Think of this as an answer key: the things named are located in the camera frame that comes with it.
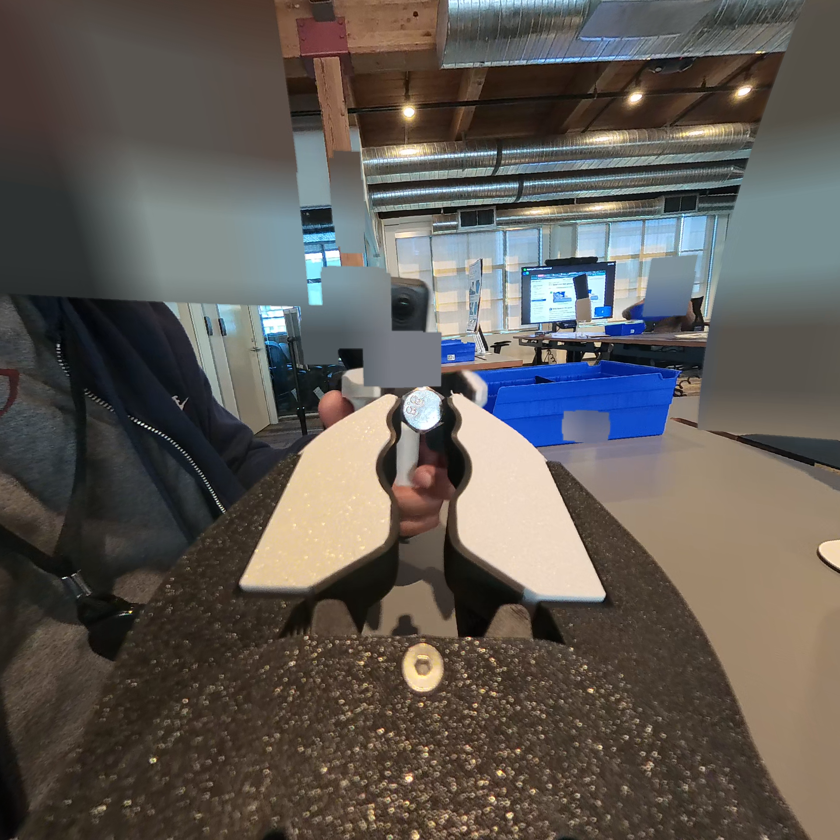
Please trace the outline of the wooden post with red bracket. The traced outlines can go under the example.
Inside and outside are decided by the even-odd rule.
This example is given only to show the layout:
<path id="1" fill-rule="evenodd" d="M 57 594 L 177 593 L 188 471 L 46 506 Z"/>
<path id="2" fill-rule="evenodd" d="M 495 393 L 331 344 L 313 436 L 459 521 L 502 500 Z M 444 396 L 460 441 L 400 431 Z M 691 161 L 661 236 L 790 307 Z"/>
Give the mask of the wooden post with red bracket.
<path id="1" fill-rule="evenodd" d="M 361 155 L 352 149 L 345 79 L 352 71 L 347 28 L 332 2 L 310 2 L 297 20 L 300 56 L 316 82 L 328 158 L 332 224 L 343 266 L 364 264 L 367 211 Z"/>

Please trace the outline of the large blue plastic bin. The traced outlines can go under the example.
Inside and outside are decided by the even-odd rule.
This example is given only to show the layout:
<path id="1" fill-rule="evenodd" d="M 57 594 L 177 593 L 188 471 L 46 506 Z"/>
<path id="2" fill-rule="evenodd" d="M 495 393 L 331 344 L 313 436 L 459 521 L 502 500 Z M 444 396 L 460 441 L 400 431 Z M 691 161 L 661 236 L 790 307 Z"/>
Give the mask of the large blue plastic bin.
<path id="1" fill-rule="evenodd" d="M 604 361 L 480 371 L 486 409 L 536 447 L 659 436 L 677 371 Z"/>

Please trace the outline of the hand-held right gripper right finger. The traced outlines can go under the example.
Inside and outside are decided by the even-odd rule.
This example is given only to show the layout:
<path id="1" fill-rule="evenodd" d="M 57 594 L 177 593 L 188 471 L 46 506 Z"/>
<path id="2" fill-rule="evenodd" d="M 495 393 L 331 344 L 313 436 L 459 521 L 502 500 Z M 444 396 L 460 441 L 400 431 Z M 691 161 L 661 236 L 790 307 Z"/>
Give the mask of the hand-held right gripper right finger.
<path id="1" fill-rule="evenodd" d="M 482 636 L 497 610 L 519 604 L 527 629 L 548 629 L 550 606 L 600 605 L 595 570 L 549 466 L 530 442 L 464 395 L 448 399 L 446 583 L 458 635 Z"/>

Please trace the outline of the person's left forearm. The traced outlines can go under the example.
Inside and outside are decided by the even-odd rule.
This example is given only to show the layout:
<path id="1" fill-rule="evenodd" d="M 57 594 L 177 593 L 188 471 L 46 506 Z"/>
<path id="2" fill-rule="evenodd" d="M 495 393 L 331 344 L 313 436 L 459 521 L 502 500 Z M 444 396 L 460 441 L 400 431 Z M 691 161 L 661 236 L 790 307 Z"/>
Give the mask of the person's left forearm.
<path id="1" fill-rule="evenodd" d="M 226 508 L 315 438 L 299 436 L 289 446 L 272 447 L 224 409 L 207 388 L 201 395 L 190 395 L 184 412 L 198 429 L 198 454 L 192 458 Z"/>

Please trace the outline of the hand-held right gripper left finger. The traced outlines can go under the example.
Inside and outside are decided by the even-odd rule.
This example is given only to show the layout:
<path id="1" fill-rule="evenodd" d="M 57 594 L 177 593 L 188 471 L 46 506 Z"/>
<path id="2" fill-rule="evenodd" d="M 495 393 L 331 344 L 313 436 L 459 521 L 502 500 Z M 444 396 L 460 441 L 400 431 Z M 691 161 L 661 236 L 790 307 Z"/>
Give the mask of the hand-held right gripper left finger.
<path id="1" fill-rule="evenodd" d="M 361 630 L 396 580 L 400 517 L 392 494 L 395 395 L 305 447 L 239 587 L 249 594 L 342 601 Z"/>

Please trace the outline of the short wooden desk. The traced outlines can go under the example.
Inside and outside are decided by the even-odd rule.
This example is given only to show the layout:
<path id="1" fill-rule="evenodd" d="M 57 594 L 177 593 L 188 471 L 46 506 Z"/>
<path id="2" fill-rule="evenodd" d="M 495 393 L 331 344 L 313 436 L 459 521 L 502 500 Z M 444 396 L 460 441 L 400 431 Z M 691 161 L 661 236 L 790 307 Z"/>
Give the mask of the short wooden desk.
<path id="1" fill-rule="evenodd" d="M 476 357 L 474 360 L 448 362 L 441 365 L 441 370 L 443 374 L 446 374 L 458 371 L 493 371 L 522 366 L 523 360 L 519 358 L 511 358 L 504 354 L 494 353 L 487 357 Z"/>

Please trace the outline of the window with white blinds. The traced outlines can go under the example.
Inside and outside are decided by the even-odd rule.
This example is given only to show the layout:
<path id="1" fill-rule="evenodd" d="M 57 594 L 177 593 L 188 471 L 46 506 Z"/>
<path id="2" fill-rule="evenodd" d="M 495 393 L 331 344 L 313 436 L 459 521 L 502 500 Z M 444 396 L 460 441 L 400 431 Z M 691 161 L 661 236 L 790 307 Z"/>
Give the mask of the window with white blinds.
<path id="1" fill-rule="evenodd" d="M 521 270 L 546 259 L 596 256 L 616 262 L 614 317 L 640 300 L 655 257 L 695 256 L 694 296 L 714 292 L 729 214 L 679 215 L 573 223 L 543 227 L 491 228 L 477 233 L 433 234 L 431 218 L 393 227 L 396 273 L 424 280 L 434 293 L 432 324 L 443 335 L 467 331 L 468 270 L 482 265 L 480 324 L 487 333 L 523 325 Z"/>

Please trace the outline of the large display screen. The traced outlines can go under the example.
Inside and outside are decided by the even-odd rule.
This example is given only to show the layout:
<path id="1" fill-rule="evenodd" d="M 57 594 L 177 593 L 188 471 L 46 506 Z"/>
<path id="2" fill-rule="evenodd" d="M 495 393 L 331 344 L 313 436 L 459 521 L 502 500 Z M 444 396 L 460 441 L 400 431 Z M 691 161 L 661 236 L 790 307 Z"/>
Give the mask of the large display screen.
<path id="1" fill-rule="evenodd" d="M 592 319 L 613 316 L 616 262 L 530 266 L 521 269 L 521 325 L 545 322 L 574 324 L 577 295 L 574 281 L 585 276 Z"/>

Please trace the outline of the long wooden desk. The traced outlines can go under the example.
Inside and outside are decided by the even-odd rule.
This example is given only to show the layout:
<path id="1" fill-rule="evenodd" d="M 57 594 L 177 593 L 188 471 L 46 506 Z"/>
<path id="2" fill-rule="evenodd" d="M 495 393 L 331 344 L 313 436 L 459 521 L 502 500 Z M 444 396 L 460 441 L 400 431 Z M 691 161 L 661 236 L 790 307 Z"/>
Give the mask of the long wooden desk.
<path id="1" fill-rule="evenodd" d="M 607 335 L 604 332 L 531 333 L 518 337 L 522 347 L 534 349 L 533 364 L 543 364 L 543 354 L 565 352 L 565 361 L 583 361 L 594 354 L 598 362 L 616 361 L 645 364 L 677 370 L 701 369 L 704 363 L 708 332 Z"/>

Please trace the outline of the steel hex bolt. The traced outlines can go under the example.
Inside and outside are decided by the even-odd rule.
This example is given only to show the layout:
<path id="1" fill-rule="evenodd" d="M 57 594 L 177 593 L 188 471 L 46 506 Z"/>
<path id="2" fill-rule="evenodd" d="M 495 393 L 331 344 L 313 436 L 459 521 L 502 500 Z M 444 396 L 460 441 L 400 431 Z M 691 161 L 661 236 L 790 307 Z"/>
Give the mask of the steel hex bolt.
<path id="1" fill-rule="evenodd" d="M 445 419 L 446 400 L 435 389 L 423 386 L 402 396 L 402 421 L 413 431 L 427 434 Z"/>

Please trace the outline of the large silver ventilation duct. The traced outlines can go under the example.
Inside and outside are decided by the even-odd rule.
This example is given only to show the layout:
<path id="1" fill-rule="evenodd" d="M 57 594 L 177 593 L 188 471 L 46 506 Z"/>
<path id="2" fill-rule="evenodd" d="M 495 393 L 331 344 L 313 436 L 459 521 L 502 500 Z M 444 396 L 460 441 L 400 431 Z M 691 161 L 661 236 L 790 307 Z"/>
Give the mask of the large silver ventilation duct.
<path id="1" fill-rule="evenodd" d="M 440 1 L 443 68 L 784 52 L 803 1 Z"/>

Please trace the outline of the person's left hand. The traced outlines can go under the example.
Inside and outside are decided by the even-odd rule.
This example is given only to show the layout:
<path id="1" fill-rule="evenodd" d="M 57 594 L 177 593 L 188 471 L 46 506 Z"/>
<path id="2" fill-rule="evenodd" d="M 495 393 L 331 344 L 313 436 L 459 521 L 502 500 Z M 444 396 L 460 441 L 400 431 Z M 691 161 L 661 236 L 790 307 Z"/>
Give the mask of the person's left hand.
<path id="1" fill-rule="evenodd" d="M 324 428 L 335 425 L 353 411 L 352 403 L 343 398 L 341 391 L 326 392 L 318 405 Z M 409 486 L 394 484 L 393 491 L 400 512 L 401 538 L 409 539 L 436 528 L 441 508 L 454 495 L 455 489 L 448 478 L 446 456 L 428 446 L 426 435 L 419 439 L 412 483 Z"/>

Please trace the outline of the person's torso in zip hoodie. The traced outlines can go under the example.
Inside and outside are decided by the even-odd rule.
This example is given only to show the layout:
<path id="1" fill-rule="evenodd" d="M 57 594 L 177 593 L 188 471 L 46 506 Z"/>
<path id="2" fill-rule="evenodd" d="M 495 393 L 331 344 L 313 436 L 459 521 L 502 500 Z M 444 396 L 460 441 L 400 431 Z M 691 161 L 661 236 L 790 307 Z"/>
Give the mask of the person's torso in zip hoodie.
<path id="1" fill-rule="evenodd" d="M 213 391 L 165 304 L 3 294 L 1 363 L 2 537 L 40 554 L 2 549 L 2 838 L 12 838 L 112 670 L 61 577 L 147 602 L 234 504 L 193 460 L 186 403 Z"/>

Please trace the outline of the white door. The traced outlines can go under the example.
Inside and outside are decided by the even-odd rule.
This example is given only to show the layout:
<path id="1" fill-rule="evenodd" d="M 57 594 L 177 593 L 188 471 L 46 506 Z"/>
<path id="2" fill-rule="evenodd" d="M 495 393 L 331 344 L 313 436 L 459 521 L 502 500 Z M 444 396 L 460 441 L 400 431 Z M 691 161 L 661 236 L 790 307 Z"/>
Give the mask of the white door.
<path id="1" fill-rule="evenodd" d="M 277 422 L 257 307 L 176 303 L 216 399 L 255 433 Z"/>

